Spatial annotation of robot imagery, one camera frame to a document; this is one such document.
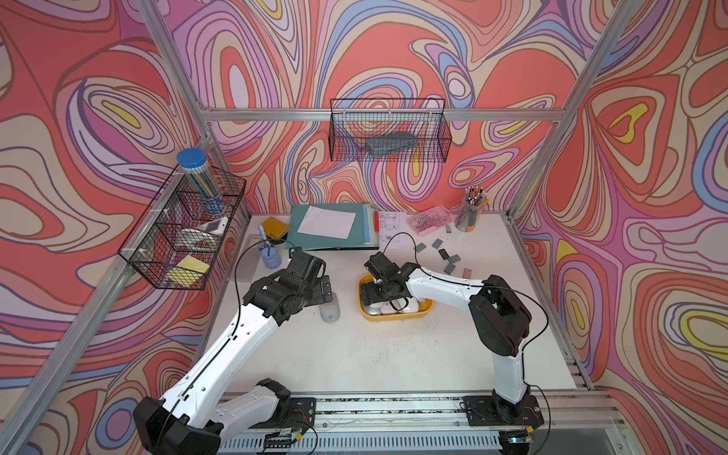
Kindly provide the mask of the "grey white mouse with logo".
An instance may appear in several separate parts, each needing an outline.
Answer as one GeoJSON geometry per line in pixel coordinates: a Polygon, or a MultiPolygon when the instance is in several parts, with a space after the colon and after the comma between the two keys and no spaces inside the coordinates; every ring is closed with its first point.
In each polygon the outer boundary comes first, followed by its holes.
{"type": "Polygon", "coordinates": [[[331,294],[331,301],[323,303],[320,306],[320,316],[322,317],[322,320],[327,323],[334,323],[339,320],[340,307],[336,293],[331,294]]]}

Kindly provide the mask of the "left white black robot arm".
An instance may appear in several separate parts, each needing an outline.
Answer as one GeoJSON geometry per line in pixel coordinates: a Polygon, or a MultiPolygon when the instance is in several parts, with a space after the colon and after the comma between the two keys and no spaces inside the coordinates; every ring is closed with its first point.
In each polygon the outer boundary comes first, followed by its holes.
{"type": "Polygon", "coordinates": [[[215,454],[221,445],[259,424],[282,424],[291,392],[276,380],[221,400],[254,351],[284,322],[309,306],[331,303],[324,260],[299,248],[285,268],[253,282],[237,313],[189,373],[159,399],[143,398],[133,412],[142,447],[151,454],[215,454]]]}

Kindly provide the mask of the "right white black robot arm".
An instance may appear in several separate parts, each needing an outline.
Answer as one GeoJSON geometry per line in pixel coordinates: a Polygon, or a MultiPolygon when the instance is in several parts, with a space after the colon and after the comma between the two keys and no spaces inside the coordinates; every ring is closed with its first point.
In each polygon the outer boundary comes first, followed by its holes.
{"type": "Polygon", "coordinates": [[[479,340],[493,358],[495,387],[490,412],[494,419],[515,424],[525,411],[534,409],[528,403],[531,386],[525,380],[523,362],[532,315],[502,277],[491,275],[484,281],[452,278],[416,263],[396,265],[382,252],[372,255],[365,268],[373,277],[359,290],[360,301],[367,306],[396,301],[410,306],[430,300],[470,314],[479,340]]]}

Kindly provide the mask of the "silver mouse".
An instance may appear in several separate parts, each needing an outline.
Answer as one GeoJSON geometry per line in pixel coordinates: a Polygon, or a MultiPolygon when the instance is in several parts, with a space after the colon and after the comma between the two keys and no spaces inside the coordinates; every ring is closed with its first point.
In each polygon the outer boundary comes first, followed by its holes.
{"type": "Polygon", "coordinates": [[[382,307],[384,303],[373,303],[369,305],[362,305],[363,311],[369,317],[379,317],[382,315],[382,307]]]}

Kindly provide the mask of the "yellow plastic storage box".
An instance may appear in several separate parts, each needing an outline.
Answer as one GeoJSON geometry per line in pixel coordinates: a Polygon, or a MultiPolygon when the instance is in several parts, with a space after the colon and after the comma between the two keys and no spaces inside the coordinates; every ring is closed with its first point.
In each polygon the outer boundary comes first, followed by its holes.
{"type": "Polygon", "coordinates": [[[369,322],[395,322],[424,318],[434,307],[431,300],[417,301],[402,298],[394,301],[375,301],[377,297],[375,280],[365,275],[358,283],[359,311],[369,322]]]}

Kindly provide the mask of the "translucent white box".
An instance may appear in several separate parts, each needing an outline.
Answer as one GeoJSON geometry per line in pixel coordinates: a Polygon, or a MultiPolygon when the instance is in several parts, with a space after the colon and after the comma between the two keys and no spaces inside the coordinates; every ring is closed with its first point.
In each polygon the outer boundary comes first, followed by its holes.
{"type": "Polygon", "coordinates": [[[260,263],[260,253],[258,251],[259,241],[261,241],[259,234],[252,234],[246,237],[241,251],[240,262],[237,265],[237,271],[234,272],[234,278],[237,282],[251,282],[254,277],[260,263]]]}

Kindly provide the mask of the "green folder stack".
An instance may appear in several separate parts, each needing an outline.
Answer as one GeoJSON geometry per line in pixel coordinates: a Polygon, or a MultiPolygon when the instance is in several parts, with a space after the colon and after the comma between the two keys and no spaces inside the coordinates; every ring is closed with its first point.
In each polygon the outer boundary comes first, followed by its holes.
{"type": "Polygon", "coordinates": [[[378,249],[375,209],[370,204],[297,205],[287,240],[305,251],[378,249]]]}

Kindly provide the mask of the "printed paper sheet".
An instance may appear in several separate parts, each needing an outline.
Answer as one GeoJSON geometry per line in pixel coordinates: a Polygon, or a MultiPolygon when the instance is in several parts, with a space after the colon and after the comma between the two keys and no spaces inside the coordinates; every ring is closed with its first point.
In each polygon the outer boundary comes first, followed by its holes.
{"type": "Polygon", "coordinates": [[[402,243],[403,235],[398,236],[392,240],[392,237],[397,233],[406,230],[406,218],[405,212],[378,212],[378,240],[379,247],[384,250],[386,246],[390,248],[398,248],[402,243]]]}

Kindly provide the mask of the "white paper sheet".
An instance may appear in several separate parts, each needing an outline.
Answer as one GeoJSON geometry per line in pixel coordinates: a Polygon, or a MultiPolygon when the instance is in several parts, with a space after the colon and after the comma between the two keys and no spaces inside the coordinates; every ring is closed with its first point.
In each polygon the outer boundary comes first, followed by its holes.
{"type": "Polygon", "coordinates": [[[297,229],[298,233],[345,240],[349,237],[356,214],[309,207],[297,229]]]}

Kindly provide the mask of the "pink plastic case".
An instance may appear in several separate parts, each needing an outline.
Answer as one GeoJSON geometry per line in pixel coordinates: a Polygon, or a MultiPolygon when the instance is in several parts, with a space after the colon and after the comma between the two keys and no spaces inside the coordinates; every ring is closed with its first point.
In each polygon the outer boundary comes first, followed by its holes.
{"type": "Polygon", "coordinates": [[[406,223],[418,236],[426,236],[453,221],[453,214],[443,206],[432,207],[410,216],[406,223]]]}

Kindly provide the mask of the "yellow sticky note pad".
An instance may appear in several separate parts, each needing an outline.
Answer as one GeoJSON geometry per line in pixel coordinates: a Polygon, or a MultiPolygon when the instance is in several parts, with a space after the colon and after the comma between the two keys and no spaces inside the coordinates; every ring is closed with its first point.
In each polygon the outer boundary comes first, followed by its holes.
{"type": "Polygon", "coordinates": [[[182,288],[193,288],[210,270],[210,265],[191,255],[187,255],[166,274],[172,284],[182,288]]]}

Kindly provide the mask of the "pen holder cup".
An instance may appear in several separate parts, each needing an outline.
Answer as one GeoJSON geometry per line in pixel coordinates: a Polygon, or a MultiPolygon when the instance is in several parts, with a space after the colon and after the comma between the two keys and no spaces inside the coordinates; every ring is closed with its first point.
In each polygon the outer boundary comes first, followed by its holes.
{"type": "Polygon", "coordinates": [[[455,217],[455,228],[458,231],[473,231],[478,215],[487,204],[486,192],[481,187],[469,187],[466,189],[463,204],[460,206],[455,217]]]}

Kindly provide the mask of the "grey item in back basket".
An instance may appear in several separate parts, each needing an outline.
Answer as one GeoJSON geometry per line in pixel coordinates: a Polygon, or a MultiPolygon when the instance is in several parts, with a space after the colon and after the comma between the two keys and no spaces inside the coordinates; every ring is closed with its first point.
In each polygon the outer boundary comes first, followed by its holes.
{"type": "Polygon", "coordinates": [[[386,136],[374,136],[365,140],[365,149],[372,157],[390,157],[413,150],[418,138],[409,132],[392,133],[386,136]]]}

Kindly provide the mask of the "blue lid pencil jar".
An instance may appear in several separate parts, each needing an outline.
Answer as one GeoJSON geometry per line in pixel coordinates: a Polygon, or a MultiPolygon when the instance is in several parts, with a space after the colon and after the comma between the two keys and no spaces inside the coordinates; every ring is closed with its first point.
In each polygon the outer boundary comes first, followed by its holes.
{"type": "Polygon", "coordinates": [[[200,148],[188,148],[179,152],[176,160],[191,187],[198,194],[206,212],[210,216],[222,216],[225,212],[225,202],[208,163],[206,152],[200,148]]]}

